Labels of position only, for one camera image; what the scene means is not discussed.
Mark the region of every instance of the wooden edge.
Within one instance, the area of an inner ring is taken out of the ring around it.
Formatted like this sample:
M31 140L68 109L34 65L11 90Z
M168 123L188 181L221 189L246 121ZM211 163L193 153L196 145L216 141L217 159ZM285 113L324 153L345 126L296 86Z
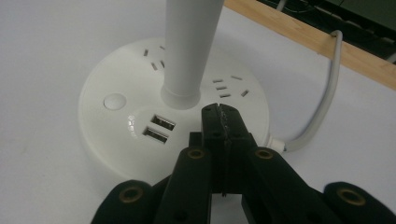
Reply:
M335 39L256 0L225 0L227 8L313 51L332 58ZM343 42L341 64L396 90L396 65Z

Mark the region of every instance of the white stand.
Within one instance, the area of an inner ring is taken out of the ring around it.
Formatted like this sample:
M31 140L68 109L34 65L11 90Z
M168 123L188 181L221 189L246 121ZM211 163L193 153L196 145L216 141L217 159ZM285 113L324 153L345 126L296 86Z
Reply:
M169 0L168 4L183 1ZM190 132L201 131L201 109L206 105L237 108L256 142L266 146L269 116L262 87L240 62L218 49L210 50L216 25L208 27L209 31L199 33L204 37L189 37L197 42L205 39L205 43L193 43L202 47L197 55L193 55L196 51L182 52L172 40L166 46L162 38L142 40L105 57L88 77L80 95L79 126L106 192L127 179L153 185L170 175L179 151L188 146ZM177 35L167 31L169 36Z

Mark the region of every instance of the usb port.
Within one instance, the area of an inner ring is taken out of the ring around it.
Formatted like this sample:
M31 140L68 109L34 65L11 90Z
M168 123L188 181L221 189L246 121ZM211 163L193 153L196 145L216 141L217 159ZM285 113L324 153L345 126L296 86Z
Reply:
M155 115L154 118L152 118L151 122L160 125L161 127L172 131L176 124L169 119L164 119L163 117Z
M146 130L143 132L143 135L154 138L164 144L168 140L168 136L166 134L157 132L149 127L146 128Z

